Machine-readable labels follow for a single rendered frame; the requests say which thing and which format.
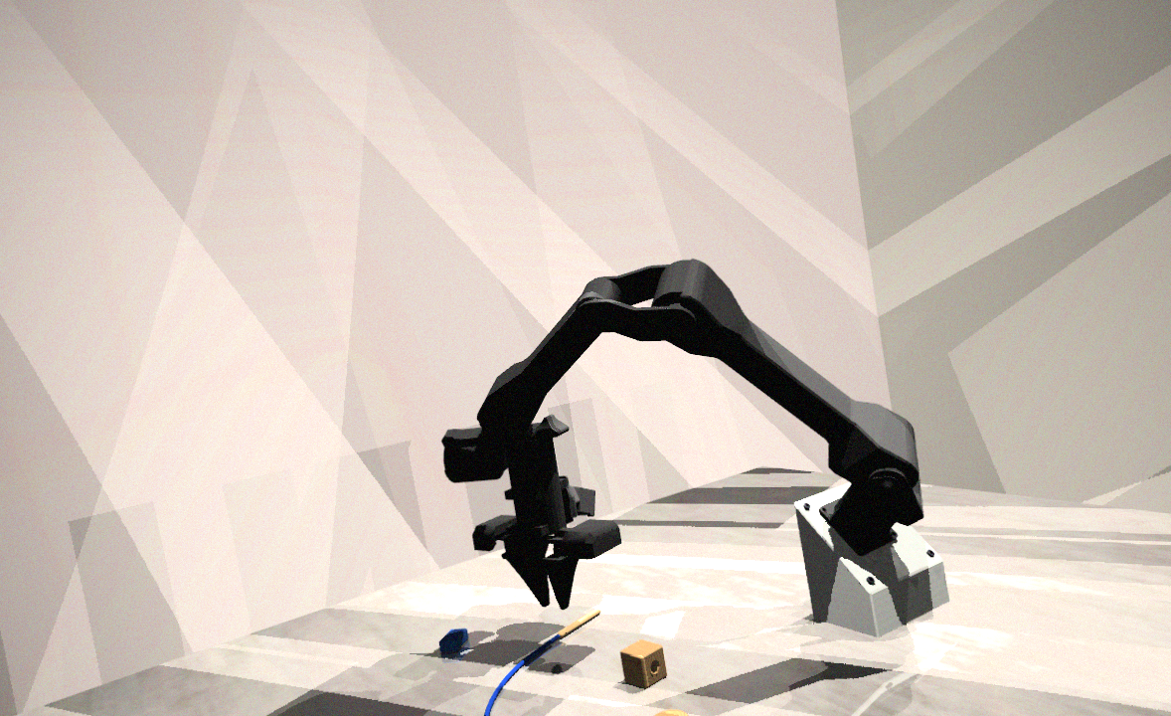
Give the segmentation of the wooden stick with blue string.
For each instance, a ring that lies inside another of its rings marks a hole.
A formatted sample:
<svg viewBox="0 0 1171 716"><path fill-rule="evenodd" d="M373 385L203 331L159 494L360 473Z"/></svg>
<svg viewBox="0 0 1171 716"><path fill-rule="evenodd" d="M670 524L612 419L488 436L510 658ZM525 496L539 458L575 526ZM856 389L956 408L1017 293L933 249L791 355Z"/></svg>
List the wooden stick with blue string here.
<svg viewBox="0 0 1171 716"><path fill-rule="evenodd" d="M508 671L507 679L504 679L502 683L500 683L498 686L498 688L494 690L493 696L489 697L489 702L487 702L487 707L486 707L486 710L484 712L484 716L489 716L491 708L493 708L493 702L495 701L495 698L498 696L498 693L502 693L504 686L507 684L507 681L509 679L512 679L512 676L514 674L516 674L516 671L519 670L519 667L523 666L528 660L534 659L535 655L539 655L539 652L542 652L542 649L548 648L559 637L566 637L566 635L568 635L569 633L571 633L571 630L576 630L582 625L588 623L589 621L594 620L594 618L597 616L597 615L600 615L600 608L591 609L591 612L589 612L588 615L582 616L581 620L578 620L576 622L573 622L570 626L567 626L567 628L564 628L562 630L559 630L557 637L552 637L550 640L548 640L548 642L542 643L542 646L540 646L537 649L535 649L535 652L532 652L530 655L528 655L527 657L525 657L525 660L519 661L519 663L516 664L516 667L513 667L513 669L511 671Z"/></svg>

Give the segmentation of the brown wooden block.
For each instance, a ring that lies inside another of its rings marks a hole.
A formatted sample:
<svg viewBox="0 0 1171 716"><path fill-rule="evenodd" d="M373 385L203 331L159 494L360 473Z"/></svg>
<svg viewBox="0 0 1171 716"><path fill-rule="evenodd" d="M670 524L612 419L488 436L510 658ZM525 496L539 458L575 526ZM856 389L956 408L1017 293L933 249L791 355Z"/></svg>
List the brown wooden block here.
<svg viewBox="0 0 1171 716"><path fill-rule="evenodd" d="M663 646L652 643L652 640L641 639L621 649L619 660L623 679L637 687L652 687L655 681L667 676Z"/></svg>

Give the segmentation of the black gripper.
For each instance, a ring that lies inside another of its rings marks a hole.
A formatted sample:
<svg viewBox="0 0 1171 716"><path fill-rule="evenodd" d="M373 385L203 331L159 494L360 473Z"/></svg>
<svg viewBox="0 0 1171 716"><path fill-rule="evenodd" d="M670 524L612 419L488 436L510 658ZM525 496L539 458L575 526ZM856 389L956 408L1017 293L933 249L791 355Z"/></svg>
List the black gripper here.
<svg viewBox="0 0 1171 716"><path fill-rule="evenodd" d="M502 540L507 559L542 607L552 604L549 580L560 609L571 605L574 572L580 559L593 559L621 544L619 527L612 520L593 520L567 527L574 521L566 513L562 489L566 477L554 473L537 480L511 480L505 498L514 500L516 516L500 514L475 525L475 550L493 550ZM554 553L548 554L549 544ZM549 577L549 579L548 579Z"/></svg>

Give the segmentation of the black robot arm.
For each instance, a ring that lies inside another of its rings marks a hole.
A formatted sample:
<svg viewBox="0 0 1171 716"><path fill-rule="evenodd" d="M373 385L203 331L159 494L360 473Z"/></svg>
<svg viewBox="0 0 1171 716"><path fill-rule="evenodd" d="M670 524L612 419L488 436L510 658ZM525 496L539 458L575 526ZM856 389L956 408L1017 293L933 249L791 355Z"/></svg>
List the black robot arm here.
<svg viewBox="0 0 1171 716"><path fill-rule="evenodd" d="M652 299L652 307L634 304ZM726 282L698 260L598 277L522 362L500 373L477 414L481 428L450 428L440 441L450 483L502 477L537 480L559 473L553 437L569 427L549 414L534 423L545 396L602 334L667 341L717 357L802 420L828 443L828 468L845 477L843 497L820 507L857 555L898 539L893 524L922 521L915 428L900 414L857 402L749 321Z"/></svg>

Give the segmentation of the blue block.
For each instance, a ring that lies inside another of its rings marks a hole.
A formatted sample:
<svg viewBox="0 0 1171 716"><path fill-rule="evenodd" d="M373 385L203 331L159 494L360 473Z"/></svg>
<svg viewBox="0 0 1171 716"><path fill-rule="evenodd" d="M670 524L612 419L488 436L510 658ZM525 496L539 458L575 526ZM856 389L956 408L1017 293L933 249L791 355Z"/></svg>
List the blue block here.
<svg viewBox="0 0 1171 716"><path fill-rule="evenodd" d="M464 641L468 640L467 632L467 628L447 630L446 635L439 641L440 652L456 652L456 649L463 647Z"/></svg>

